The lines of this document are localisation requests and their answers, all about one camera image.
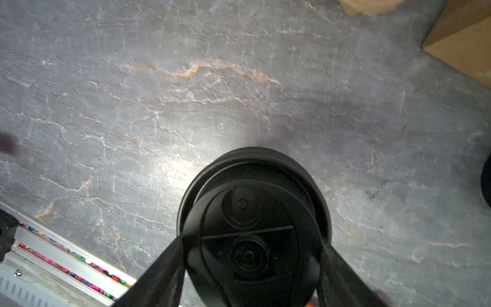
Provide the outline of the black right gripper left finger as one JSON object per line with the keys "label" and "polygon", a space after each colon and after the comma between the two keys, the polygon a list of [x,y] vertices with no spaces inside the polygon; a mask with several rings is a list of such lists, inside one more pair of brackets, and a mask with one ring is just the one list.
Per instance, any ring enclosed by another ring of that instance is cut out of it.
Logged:
{"label": "black right gripper left finger", "polygon": [[184,245],[177,237],[114,306],[179,306],[185,276]]}

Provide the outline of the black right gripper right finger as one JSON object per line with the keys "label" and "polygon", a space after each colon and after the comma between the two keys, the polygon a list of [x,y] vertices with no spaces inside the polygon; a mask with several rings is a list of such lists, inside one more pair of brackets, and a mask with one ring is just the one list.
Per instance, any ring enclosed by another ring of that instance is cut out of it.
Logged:
{"label": "black right gripper right finger", "polygon": [[326,240],[322,243],[320,265],[320,306],[387,306]]}

